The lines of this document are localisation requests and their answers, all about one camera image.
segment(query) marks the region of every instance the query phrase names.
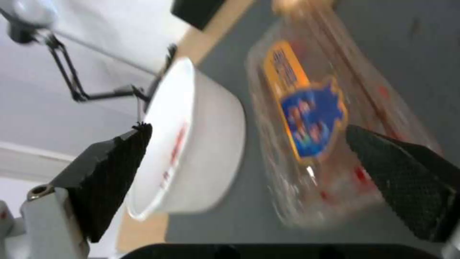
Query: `white bowl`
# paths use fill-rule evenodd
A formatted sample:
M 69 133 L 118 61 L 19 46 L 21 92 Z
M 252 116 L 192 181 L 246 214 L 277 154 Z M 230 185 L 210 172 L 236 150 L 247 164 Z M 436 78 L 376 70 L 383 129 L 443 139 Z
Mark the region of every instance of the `white bowl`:
M 152 125 L 152 137 L 127 195 L 130 216 L 145 220 L 153 212 L 201 212 L 216 205 L 243 155 L 246 124 L 239 100 L 189 59 L 179 59 L 144 122 Z

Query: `gray table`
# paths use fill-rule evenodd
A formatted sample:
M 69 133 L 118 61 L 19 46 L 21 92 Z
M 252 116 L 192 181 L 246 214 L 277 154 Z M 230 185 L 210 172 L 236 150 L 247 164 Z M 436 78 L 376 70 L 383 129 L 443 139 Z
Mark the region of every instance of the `gray table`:
M 342 0 L 337 13 L 359 47 L 434 133 L 448 159 L 460 164 L 457 100 L 460 4 L 452 0 Z M 385 205 L 323 230 L 283 226 L 271 203 L 244 67 L 249 48 L 277 20 L 270 1 L 256 2 L 211 51 L 200 70 L 233 92 L 247 118 L 241 169 L 229 194 L 199 215 L 170 217 L 166 240 L 184 243 L 395 243 L 438 253 L 417 240 Z

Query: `food label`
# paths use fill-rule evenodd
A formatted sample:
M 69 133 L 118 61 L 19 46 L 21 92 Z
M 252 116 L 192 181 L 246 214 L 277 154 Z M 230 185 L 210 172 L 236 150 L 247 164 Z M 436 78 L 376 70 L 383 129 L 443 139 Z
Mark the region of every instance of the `food label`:
M 264 70 L 278 98 L 287 92 L 295 91 L 299 87 L 310 84 L 307 75 L 287 41 L 277 43 L 268 52 L 264 62 Z
M 268 52 L 264 71 L 297 160 L 324 158 L 347 123 L 336 79 L 310 82 L 286 41 Z

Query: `black metal rod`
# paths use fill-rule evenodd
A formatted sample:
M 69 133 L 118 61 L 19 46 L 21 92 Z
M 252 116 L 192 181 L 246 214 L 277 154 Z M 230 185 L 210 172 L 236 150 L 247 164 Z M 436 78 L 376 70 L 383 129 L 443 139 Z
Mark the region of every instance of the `black metal rod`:
M 61 72 L 65 83 L 67 84 L 67 87 L 69 88 L 70 93 L 72 94 L 72 98 L 75 101 L 86 102 L 86 101 L 91 101 L 91 100 L 103 100 L 103 99 L 135 96 L 145 102 L 150 102 L 150 97 L 144 95 L 143 92 L 139 90 L 137 87 L 135 87 L 134 85 L 129 85 L 130 89 L 115 90 L 113 92 L 107 92 L 107 93 L 87 94 L 83 90 L 80 79 L 78 78 L 78 75 L 77 75 L 77 71 L 72 63 L 72 60 L 70 59 L 69 53 L 67 52 L 65 45 L 61 43 L 54 35 L 51 35 L 47 39 L 46 45 L 48 46 L 48 49 L 51 55 L 53 56 L 54 61 L 56 62 L 57 67 L 59 68 L 59 71 Z M 67 63 L 67 66 L 70 70 L 71 78 L 67 74 L 64 68 L 64 65 L 62 64 L 61 59 L 59 58 L 59 55 L 57 53 L 57 50 L 59 50 L 63 54 L 65 62 Z

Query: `clear plastic container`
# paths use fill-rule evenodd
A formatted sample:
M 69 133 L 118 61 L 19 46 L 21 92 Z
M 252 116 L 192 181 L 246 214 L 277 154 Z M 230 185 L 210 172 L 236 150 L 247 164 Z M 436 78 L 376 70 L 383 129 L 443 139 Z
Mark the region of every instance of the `clear plastic container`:
M 276 210 L 288 225 L 321 226 L 382 201 L 347 124 L 440 149 L 332 9 L 297 2 L 250 50 L 247 71 Z

